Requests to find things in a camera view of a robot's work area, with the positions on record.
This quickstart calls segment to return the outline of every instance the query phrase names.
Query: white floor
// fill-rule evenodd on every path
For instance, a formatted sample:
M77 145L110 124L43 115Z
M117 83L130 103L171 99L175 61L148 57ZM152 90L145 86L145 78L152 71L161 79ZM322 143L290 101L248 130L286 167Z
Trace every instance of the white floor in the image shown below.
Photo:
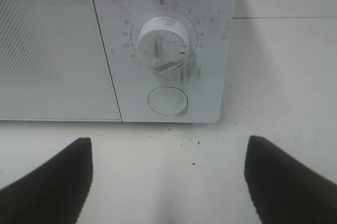
M337 0L237 0L235 18L218 123L0 122L0 187L89 136L78 223L258 224L252 134L337 183Z

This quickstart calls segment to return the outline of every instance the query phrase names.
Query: white microwave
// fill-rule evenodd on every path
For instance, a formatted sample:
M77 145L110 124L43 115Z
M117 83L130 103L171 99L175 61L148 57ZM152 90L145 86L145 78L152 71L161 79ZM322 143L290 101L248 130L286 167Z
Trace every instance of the white microwave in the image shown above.
M0 0L0 119L218 120L234 0Z

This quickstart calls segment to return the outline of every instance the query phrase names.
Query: control panel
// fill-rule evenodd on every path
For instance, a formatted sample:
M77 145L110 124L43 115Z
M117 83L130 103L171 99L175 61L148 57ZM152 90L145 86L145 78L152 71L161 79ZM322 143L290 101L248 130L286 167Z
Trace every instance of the control panel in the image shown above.
M215 122L234 0L93 0L123 121Z

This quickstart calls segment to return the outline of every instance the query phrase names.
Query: round button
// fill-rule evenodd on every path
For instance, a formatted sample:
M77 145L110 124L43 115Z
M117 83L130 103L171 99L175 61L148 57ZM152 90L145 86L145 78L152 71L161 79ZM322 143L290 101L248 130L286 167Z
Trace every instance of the round button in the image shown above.
M148 96L151 109L160 115L176 115L187 110L186 94L174 87L160 87Z
M171 17L155 17L141 29L137 58L152 71L171 73L185 64L190 43L189 32L181 22Z

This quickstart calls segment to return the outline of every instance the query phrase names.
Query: white knob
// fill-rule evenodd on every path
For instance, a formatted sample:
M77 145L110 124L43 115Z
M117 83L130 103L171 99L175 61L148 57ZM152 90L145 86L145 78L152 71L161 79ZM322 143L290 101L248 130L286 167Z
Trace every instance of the white knob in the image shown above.
M190 35L178 20L155 17L143 25L136 47L141 65L170 73L180 69L189 57Z

